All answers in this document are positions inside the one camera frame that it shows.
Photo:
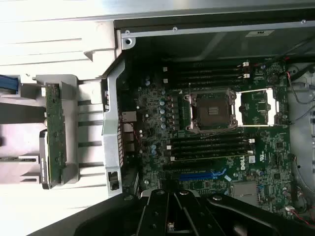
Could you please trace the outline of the blue expansion slot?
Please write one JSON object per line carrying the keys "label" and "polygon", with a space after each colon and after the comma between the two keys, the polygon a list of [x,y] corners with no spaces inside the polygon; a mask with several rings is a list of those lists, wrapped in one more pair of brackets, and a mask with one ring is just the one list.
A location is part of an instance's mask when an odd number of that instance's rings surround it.
{"label": "blue expansion slot", "polygon": [[223,169],[222,171],[209,172],[209,173],[182,174],[179,177],[179,181],[217,179],[219,176],[224,175],[225,172],[226,172],[226,169]]}

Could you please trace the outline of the black expansion slot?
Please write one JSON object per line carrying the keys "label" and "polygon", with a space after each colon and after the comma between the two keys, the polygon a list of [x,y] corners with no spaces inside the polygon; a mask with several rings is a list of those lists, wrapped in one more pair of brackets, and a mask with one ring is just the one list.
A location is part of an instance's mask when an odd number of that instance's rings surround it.
{"label": "black expansion slot", "polygon": [[170,163],[162,166],[165,171],[175,171],[175,170],[190,170],[190,169],[202,169],[211,167],[212,163],[199,163],[199,162],[184,162],[184,163]]}

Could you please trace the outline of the silver chipset heatsink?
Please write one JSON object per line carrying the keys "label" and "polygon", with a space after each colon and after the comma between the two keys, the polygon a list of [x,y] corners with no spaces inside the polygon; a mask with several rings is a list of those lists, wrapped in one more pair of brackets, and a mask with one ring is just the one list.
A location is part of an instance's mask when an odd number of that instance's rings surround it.
{"label": "silver chipset heatsink", "polygon": [[247,204],[257,206],[258,192],[256,182],[246,181],[233,184],[232,197]]}

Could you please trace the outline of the green RAM stick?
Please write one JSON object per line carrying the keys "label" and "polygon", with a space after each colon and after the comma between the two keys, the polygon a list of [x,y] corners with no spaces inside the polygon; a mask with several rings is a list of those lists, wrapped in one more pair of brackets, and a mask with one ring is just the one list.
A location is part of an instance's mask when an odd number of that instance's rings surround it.
{"label": "green RAM stick", "polygon": [[214,160],[222,158],[234,158],[234,157],[246,157],[252,156],[252,154],[239,154],[239,155],[230,155],[230,156],[217,156],[217,157],[199,157],[199,158],[185,158],[185,159],[176,159],[174,156],[170,157],[171,162],[180,162],[180,161],[197,161],[197,160]]}

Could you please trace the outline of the green motherboard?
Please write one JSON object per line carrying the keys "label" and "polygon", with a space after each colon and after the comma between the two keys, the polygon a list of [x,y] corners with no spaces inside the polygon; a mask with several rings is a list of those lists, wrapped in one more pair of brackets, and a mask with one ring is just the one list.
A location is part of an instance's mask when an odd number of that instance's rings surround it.
{"label": "green motherboard", "polygon": [[[192,133],[185,130],[183,96],[189,91],[236,92],[238,126]],[[263,210],[293,216],[286,66],[248,59],[165,64],[154,69],[134,92],[138,120],[133,123],[142,188],[187,189],[201,196],[232,197],[233,184],[255,181]],[[184,162],[211,167],[165,171],[176,159],[252,154],[246,157]],[[179,181],[182,174],[226,169],[217,179]]]}

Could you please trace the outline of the open black PC case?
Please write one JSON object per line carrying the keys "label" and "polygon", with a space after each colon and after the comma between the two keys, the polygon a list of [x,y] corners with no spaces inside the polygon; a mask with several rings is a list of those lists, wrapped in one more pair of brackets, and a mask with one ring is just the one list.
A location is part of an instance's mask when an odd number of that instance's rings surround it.
{"label": "open black PC case", "polygon": [[286,66],[290,120],[291,218],[315,229],[315,186],[302,175],[315,164],[315,17],[214,19],[212,16],[116,20],[122,51],[104,85],[103,139],[109,194],[141,194],[133,123],[135,90],[165,64],[248,59]]}

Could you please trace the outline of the CPU socket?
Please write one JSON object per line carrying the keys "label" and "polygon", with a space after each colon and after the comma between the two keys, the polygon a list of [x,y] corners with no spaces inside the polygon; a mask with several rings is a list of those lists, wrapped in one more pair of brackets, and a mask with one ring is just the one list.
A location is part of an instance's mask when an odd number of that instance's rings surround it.
{"label": "CPU socket", "polygon": [[196,90],[183,96],[184,128],[192,133],[228,130],[238,126],[233,90]]}

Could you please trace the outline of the hard disk in blue carrier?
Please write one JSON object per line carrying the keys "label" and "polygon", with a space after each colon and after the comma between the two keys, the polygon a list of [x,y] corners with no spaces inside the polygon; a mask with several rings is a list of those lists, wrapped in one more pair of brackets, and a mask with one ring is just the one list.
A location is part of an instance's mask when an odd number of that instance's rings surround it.
{"label": "hard disk in blue carrier", "polygon": [[2,75],[0,74],[0,96],[16,95],[19,91],[18,75]]}

